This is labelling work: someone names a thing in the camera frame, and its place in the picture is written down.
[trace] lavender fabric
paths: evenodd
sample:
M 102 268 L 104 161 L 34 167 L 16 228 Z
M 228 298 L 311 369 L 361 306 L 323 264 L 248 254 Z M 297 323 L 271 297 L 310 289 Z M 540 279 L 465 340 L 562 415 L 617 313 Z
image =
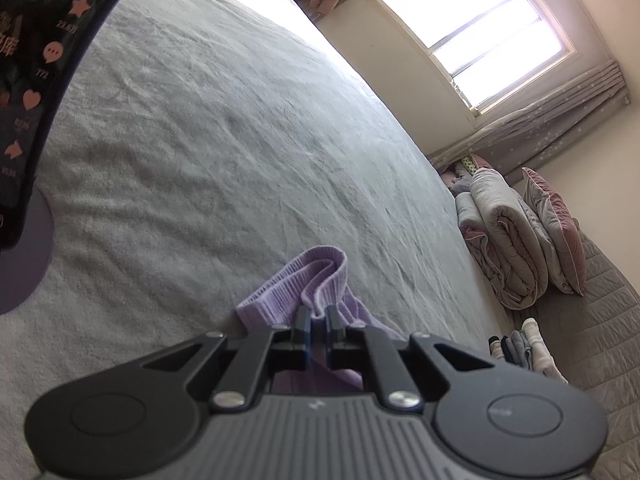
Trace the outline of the lavender fabric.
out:
M 399 338 L 353 295 L 347 285 L 347 255 L 336 247 L 317 246 L 300 254 L 236 306 L 236 312 L 250 332 L 266 324 L 292 323 L 300 305 L 311 310 L 312 325 L 324 323 L 325 308 L 336 305 L 343 323 L 362 321 L 385 330 L 392 338 Z M 361 389 L 362 378 L 358 373 L 328 370 L 324 348 L 313 345 L 309 370 L 277 374 L 271 391 L 280 394 L 330 394 Z

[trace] gray bedsheet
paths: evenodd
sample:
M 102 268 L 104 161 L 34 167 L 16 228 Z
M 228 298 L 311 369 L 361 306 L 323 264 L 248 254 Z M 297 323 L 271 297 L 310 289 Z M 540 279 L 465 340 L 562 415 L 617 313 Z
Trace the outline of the gray bedsheet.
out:
M 0 317 L 0 478 L 36 473 L 22 421 L 39 395 L 240 333 L 233 306 L 315 244 L 346 251 L 354 293 L 400 332 L 485 348 L 511 329 L 453 197 L 345 65 L 235 0 L 118 4 L 42 159 L 52 264 Z

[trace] star icon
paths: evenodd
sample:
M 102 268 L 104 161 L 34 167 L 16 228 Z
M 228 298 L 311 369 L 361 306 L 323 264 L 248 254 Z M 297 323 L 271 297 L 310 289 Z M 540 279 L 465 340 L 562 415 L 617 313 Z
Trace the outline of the star icon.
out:
M 82 15 L 91 9 L 88 0 L 73 0 L 69 14 L 82 18 Z

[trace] heart icon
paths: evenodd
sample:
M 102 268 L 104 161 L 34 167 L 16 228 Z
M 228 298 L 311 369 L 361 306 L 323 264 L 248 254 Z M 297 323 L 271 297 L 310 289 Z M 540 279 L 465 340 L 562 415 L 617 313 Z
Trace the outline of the heart icon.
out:
M 34 92 L 29 89 L 24 94 L 22 94 L 22 104 L 24 105 L 25 110 L 31 110 L 40 104 L 40 99 L 42 96 L 40 92 Z

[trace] share arrow icon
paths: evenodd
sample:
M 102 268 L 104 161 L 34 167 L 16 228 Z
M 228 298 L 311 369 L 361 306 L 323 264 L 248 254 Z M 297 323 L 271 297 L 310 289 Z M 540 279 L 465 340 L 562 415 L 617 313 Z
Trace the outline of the share arrow icon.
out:
M 11 146 L 4 150 L 4 154 L 8 155 L 11 160 L 21 156 L 22 148 L 20 147 L 20 144 L 18 144 L 18 141 L 16 140 Z

